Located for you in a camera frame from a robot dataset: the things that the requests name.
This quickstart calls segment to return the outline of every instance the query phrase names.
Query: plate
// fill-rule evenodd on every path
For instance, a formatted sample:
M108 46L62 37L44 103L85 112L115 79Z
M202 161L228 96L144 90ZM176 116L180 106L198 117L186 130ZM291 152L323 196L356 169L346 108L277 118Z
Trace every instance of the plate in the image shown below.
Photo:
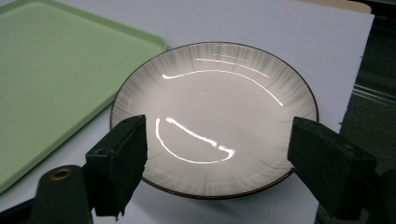
M292 67L223 42L171 49L136 69L118 92L111 127L141 114L144 180L200 199L248 195L286 178L293 118L318 120L315 97Z

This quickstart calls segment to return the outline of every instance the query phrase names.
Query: green tray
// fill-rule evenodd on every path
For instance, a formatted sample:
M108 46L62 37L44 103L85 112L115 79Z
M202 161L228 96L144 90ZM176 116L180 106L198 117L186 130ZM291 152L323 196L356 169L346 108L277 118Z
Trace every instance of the green tray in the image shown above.
M111 104L123 81L165 50L159 36L61 3L0 7L0 192Z

